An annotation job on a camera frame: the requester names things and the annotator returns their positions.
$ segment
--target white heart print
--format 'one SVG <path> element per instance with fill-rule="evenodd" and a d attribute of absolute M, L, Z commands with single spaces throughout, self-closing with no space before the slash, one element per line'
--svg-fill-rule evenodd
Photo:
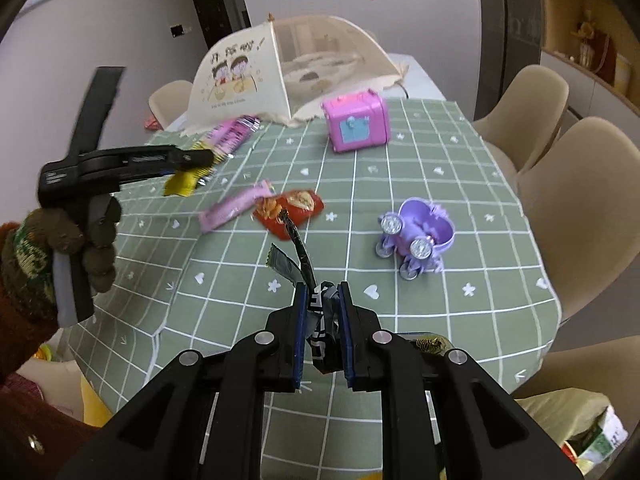
<path fill-rule="evenodd" d="M 369 296 L 372 300 L 377 300 L 380 297 L 380 293 L 378 292 L 377 285 L 369 285 L 364 289 L 364 293 Z"/>

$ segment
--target person's arm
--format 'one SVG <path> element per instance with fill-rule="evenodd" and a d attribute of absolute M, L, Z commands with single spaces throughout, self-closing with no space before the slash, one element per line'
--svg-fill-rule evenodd
<path fill-rule="evenodd" d="M 106 217 L 89 225 L 87 234 L 60 209 L 37 209 L 22 224 L 0 226 L 0 385 L 58 329 L 52 251 L 83 251 L 92 287 L 106 292 L 115 279 L 116 199 Z"/>

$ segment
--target gloved hand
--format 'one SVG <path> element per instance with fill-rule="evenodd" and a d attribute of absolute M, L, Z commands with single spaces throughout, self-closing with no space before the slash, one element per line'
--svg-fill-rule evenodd
<path fill-rule="evenodd" d="M 14 308 L 30 321 L 55 320 L 58 310 L 53 288 L 52 253 L 83 251 L 82 264 L 91 286 L 107 292 L 115 279 L 115 250 L 120 204 L 112 198 L 104 218 L 83 234 L 62 209 L 36 209 L 9 232 L 2 248 L 2 282 Z"/>

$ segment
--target cartoon girl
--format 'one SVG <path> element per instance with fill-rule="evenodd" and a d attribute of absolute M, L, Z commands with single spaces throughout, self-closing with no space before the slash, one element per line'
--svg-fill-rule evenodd
<path fill-rule="evenodd" d="M 226 61 L 223 61 L 219 65 L 213 67 L 211 71 L 213 72 L 213 78 L 215 79 L 216 86 L 226 83 L 226 80 L 229 78 L 229 68 L 226 65 Z"/>
<path fill-rule="evenodd" d="M 249 64 L 247 56 L 238 56 L 231 63 L 231 77 L 233 80 L 243 79 L 246 66 Z"/>

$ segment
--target pink toy safe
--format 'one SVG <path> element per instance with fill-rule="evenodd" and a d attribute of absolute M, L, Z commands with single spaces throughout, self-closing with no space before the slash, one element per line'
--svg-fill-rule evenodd
<path fill-rule="evenodd" d="M 373 90 L 348 94 L 322 103 L 334 152 L 348 152 L 388 143 L 389 111 Z"/>

